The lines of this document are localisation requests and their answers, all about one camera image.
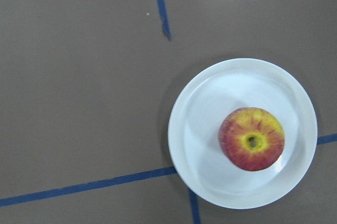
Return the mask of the red yellow apple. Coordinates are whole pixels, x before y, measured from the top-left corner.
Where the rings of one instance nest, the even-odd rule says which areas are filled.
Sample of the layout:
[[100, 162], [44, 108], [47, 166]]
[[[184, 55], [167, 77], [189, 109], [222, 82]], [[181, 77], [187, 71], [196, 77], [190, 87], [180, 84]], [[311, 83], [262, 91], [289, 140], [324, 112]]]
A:
[[222, 151], [240, 169], [260, 171], [272, 166], [281, 156], [285, 133], [268, 111], [242, 107], [222, 122], [218, 139]]

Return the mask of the white plate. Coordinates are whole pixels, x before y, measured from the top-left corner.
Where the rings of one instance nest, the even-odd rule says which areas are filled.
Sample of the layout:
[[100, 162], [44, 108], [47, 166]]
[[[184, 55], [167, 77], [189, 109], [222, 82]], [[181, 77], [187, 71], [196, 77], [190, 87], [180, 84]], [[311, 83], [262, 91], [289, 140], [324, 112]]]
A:
[[[280, 158], [245, 171], [223, 153], [218, 132], [241, 107], [263, 108], [285, 132]], [[316, 149], [317, 118], [301, 84], [281, 67], [252, 58], [230, 59], [197, 74], [178, 96], [168, 124], [172, 162], [184, 183], [217, 206], [251, 209], [290, 192], [307, 172]]]

